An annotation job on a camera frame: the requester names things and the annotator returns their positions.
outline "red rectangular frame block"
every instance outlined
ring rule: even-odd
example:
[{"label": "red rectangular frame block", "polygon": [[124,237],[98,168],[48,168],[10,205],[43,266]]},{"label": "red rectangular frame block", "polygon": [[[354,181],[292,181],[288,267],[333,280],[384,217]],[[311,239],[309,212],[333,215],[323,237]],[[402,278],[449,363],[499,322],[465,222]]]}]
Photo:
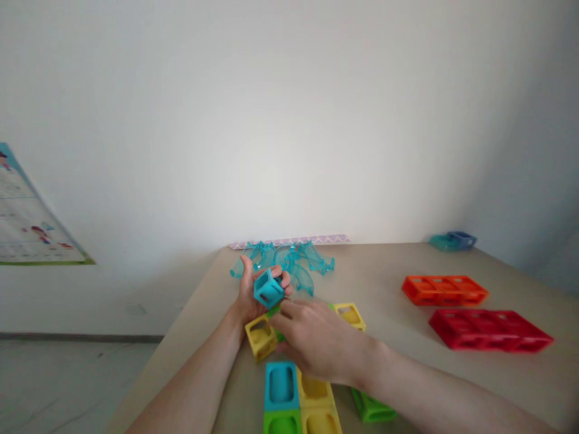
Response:
[{"label": "red rectangular frame block", "polygon": [[468,276],[406,276],[402,290],[417,306],[478,306],[489,292]]},{"label": "red rectangular frame block", "polygon": [[429,324],[453,350],[538,353],[554,342],[512,310],[438,309]]}]

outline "table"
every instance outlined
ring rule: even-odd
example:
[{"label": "table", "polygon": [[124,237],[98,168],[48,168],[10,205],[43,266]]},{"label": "table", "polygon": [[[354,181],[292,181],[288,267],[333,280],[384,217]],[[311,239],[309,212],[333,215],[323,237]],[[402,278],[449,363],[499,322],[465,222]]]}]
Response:
[{"label": "table", "polygon": [[[579,392],[579,300],[545,286],[480,250],[445,253],[428,244],[325,245],[336,259],[325,276],[315,272],[315,297],[354,302],[367,333],[407,356],[468,379],[515,402],[559,430],[568,429]],[[235,300],[239,280],[229,269],[240,251],[223,248],[116,411],[108,432],[121,433],[207,339]],[[485,309],[515,310],[555,338],[539,354],[451,351],[428,325],[434,307],[418,307],[401,291],[406,275],[468,275],[490,296]],[[307,298],[298,293],[299,298]],[[273,354],[267,362],[282,360]],[[344,434],[383,433],[362,424],[349,388],[333,385]],[[224,391],[215,433],[263,431],[265,362],[256,364],[244,341]],[[418,432],[399,417],[390,433]]]}]

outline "yellow block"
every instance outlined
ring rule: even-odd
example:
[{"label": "yellow block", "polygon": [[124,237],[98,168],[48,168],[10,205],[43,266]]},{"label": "yellow block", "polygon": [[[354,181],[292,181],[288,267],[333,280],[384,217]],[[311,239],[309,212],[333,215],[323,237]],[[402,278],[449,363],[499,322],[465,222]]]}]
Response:
[{"label": "yellow block", "polygon": [[362,332],[366,331],[366,323],[362,319],[358,308],[353,303],[334,304],[334,310],[351,325]]},{"label": "yellow block", "polygon": [[300,408],[335,406],[332,385],[310,377],[297,370],[297,392],[300,396]]},{"label": "yellow block", "polygon": [[303,434],[342,434],[335,406],[302,408]]},{"label": "yellow block", "polygon": [[259,316],[252,322],[248,322],[245,325],[245,333],[256,362],[265,359],[276,349],[276,333],[270,327],[270,320],[267,315]]}]

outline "pink paper strip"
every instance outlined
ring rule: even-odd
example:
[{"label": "pink paper strip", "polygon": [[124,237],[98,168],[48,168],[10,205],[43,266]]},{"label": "pink paper strip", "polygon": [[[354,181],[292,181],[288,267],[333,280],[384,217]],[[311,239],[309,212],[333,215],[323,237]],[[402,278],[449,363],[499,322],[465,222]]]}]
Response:
[{"label": "pink paper strip", "polygon": [[[279,246],[283,244],[291,244],[291,243],[307,243],[312,241],[314,244],[334,244],[334,243],[341,243],[341,242],[352,242],[352,238],[348,237],[348,235],[338,234],[338,235],[316,235],[311,237],[299,237],[299,238],[280,238],[276,240],[267,240],[264,243],[269,244],[273,243],[274,246]],[[229,248],[232,250],[243,250],[247,245],[246,242],[238,242],[229,245]]]}]

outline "floor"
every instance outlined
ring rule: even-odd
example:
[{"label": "floor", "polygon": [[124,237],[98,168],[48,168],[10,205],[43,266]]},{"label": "floor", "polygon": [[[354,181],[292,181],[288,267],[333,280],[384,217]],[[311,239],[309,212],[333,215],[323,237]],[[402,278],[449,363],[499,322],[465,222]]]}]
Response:
[{"label": "floor", "polygon": [[100,434],[157,344],[0,341],[0,434]]}]

